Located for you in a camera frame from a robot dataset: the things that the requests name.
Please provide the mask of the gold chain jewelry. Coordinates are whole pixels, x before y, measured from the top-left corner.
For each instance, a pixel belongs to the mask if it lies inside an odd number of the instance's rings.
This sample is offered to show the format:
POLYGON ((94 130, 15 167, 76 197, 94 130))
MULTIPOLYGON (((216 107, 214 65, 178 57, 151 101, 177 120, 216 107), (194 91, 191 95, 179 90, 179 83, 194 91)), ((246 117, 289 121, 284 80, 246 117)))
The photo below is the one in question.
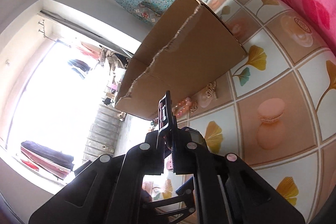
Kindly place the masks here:
POLYGON ((217 82, 209 83, 204 89, 192 97, 190 112, 194 113, 199 108, 206 108, 213 100, 217 99, 217 82))

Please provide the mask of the brown cardboard box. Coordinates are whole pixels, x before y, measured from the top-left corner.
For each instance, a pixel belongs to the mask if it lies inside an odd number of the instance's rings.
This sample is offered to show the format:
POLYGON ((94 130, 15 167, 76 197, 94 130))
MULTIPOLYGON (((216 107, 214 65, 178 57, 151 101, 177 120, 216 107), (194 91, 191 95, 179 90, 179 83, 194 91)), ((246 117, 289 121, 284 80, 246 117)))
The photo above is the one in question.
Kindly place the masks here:
POLYGON ((158 102, 193 96, 247 56, 229 28, 201 0, 175 0, 130 59, 115 107, 153 120, 158 102))

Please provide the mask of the black hair clip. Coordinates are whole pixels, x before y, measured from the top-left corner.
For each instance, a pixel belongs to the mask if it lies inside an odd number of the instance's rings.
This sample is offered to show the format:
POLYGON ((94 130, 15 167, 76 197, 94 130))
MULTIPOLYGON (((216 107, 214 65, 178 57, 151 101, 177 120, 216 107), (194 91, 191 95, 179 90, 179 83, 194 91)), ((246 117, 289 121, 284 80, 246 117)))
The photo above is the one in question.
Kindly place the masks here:
POLYGON ((168 90, 158 103, 158 132, 169 149, 173 147, 173 136, 177 131, 177 120, 173 115, 171 94, 168 90))

